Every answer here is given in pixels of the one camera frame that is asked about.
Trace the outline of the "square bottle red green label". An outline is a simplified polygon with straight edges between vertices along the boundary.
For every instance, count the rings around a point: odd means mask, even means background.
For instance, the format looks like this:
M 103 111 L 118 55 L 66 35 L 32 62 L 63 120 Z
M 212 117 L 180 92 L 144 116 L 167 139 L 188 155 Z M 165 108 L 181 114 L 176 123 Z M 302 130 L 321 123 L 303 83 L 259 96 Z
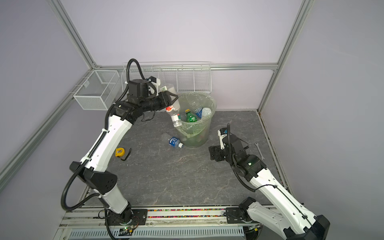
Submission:
M 182 120 L 180 117 L 180 103 L 179 96 L 177 95 L 176 89 L 172 84 L 162 84 L 160 86 L 161 92 L 168 92 L 171 104 L 169 107 L 166 107 L 166 112 L 170 115 L 171 120 L 175 128 L 182 126 Z

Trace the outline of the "clear bottle red cap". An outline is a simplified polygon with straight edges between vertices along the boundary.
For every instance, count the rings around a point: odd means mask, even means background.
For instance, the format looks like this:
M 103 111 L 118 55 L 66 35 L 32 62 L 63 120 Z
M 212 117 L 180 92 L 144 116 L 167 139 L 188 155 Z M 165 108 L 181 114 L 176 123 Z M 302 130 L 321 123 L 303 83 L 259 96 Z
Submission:
M 212 110 L 210 108 L 202 109 L 202 119 L 208 118 L 212 114 Z

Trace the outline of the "small green plastic bottle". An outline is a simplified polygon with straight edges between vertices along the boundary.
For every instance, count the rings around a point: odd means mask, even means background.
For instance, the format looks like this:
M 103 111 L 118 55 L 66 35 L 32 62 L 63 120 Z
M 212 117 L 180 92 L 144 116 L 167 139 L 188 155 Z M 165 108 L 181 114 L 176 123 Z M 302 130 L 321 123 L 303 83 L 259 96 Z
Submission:
M 199 120 L 189 109 L 185 110 L 185 115 L 188 123 L 195 123 Z

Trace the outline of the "clear bottle blue label white cap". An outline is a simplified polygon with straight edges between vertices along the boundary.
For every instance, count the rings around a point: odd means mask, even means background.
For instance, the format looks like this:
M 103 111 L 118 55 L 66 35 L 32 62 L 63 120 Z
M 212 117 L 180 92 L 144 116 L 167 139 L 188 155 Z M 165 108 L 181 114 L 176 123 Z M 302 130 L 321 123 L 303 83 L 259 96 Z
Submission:
M 166 141 L 167 144 L 173 148 L 183 148 L 184 147 L 184 144 L 181 142 L 180 139 L 173 137 L 167 133 L 162 134 L 162 140 Z

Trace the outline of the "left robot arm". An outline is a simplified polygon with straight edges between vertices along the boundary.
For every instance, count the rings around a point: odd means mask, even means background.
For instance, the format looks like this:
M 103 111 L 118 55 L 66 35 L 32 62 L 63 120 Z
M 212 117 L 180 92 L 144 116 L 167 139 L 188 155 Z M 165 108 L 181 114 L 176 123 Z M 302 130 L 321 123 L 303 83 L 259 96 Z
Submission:
M 104 128 L 88 153 L 79 162 L 71 163 L 73 175 L 63 190 L 61 206 L 65 211 L 73 211 L 97 197 L 105 207 L 106 215 L 112 215 L 120 225 L 128 225 L 134 217 L 132 207 L 118 188 L 117 175 L 108 172 L 108 164 L 118 144 L 139 117 L 145 112 L 155 113 L 173 107 L 179 97 L 173 85 L 162 85 L 153 77 L 128 81 L 122 96 L 126 99 L 119 98 L 108 109 Z M 69 206 L 67 195 L 75 178 L 81 179 L 94 193 Z

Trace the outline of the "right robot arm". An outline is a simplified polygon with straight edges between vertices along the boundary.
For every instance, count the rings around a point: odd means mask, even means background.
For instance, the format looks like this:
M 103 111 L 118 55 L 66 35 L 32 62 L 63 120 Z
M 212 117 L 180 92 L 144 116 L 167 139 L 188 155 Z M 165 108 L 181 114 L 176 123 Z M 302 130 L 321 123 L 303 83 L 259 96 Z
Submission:
M 260 191 L 277 209 L 276 212 L 248 197 L 240 205 L 245 220 L 259 222 L 284 240 L 324 240 L 330 228 L 329 220 L 315 215 L 297 201 L 274 177 L 258 156 L 246 152 L 235 135 L 224 136 L 217 146 L 209 147 L 211 160 L 226 161 L 238 179 L 251 184 L 253 192 Z

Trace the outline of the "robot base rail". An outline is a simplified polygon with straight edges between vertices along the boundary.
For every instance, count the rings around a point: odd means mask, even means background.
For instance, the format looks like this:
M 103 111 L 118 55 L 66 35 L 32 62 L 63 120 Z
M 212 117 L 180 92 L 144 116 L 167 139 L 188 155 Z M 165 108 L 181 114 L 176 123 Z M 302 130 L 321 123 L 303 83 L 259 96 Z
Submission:
M 66 213 L 56 240 L 246 240 L 257 239 L 263 229 L 284 239 L 288 221 L 273 206 L 256 206 L 246 220 L 235 206 L 134 208 L 128 225 L 104 210 L 82 208 Z

